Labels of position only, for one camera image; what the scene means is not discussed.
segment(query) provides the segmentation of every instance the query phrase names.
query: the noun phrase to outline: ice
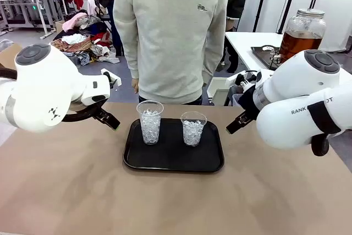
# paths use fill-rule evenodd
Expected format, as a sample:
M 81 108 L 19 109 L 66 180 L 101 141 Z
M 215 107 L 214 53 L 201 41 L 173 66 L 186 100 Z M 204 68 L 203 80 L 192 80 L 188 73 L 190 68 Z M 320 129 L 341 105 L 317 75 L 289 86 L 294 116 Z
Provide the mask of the ice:
M 155 144 L 159 139 L 161 116 L 158 111 L 144 110 L 140 117 L 143 141 L 146 144 Z
M 183 122 L 183 140 L 187 145 L 196 146 L 199 144 L 204 125 L 200 121 Z

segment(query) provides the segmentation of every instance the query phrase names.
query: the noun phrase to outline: plastic cup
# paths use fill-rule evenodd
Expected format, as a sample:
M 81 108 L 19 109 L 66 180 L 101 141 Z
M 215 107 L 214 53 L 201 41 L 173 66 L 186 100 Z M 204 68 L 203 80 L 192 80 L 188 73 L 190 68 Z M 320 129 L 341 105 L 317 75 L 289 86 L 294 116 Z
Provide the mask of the plastic cup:
M 186 145 L 197 146 L 202 137 L 207 117 L 199 112 L 186 112 L 181 116 L 183 125 L 183 141 Z
M 144 143 L 156 144 L 159 140 L 161 113 L 164 111 L 164 106 L 157 101 L 147 100 L 137 105 L 137 111 Z

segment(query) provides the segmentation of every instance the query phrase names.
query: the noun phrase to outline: glass jar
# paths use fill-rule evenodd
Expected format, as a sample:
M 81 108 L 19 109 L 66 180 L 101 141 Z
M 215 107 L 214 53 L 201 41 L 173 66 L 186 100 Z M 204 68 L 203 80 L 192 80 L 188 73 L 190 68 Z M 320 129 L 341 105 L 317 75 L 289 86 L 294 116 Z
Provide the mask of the glass jar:
M 317 9 L 299 9 L 289 19 L 280 47 L 281 63 L 301 51 L 319 48 L 326 30 L 324 14 Z

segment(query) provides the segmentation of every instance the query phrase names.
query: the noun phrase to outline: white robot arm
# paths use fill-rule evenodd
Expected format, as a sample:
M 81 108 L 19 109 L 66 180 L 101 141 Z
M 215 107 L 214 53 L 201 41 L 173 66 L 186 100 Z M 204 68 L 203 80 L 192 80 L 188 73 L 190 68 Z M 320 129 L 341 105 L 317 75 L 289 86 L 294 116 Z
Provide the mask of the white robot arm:
M 14 70 L 0 68 L 0 121 L 30 132 L 45 132 L 61 121 L 93 117 L 117 129 L 119 121 L 101 109 L 120 79 L 108 72 L 82 75 L 62 52 L 50 45 L 24 48 Z M 72 105 L 88 106 L 67 115 Z
M 311 143 L 321 156 L 329 135 L 352 128 L 352 83 L 339 86 L 338 62 L 319 50 L 302 51 L 275 72 L 262 71 L 239 103 L 245 112 L 228 131 L 256 119 L 261 138 L 280 149 Z

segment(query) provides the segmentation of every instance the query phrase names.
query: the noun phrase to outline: embroidered logo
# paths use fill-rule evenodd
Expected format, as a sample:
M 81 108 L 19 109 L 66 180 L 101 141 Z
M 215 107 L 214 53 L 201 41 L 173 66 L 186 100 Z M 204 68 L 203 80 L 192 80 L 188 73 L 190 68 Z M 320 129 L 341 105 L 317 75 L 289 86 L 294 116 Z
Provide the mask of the embroidered logo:
M 205 7 L 202 4 L 198 4 L 197 8 L 198 8 L 199 12 L 208 11 L 205 9 Z

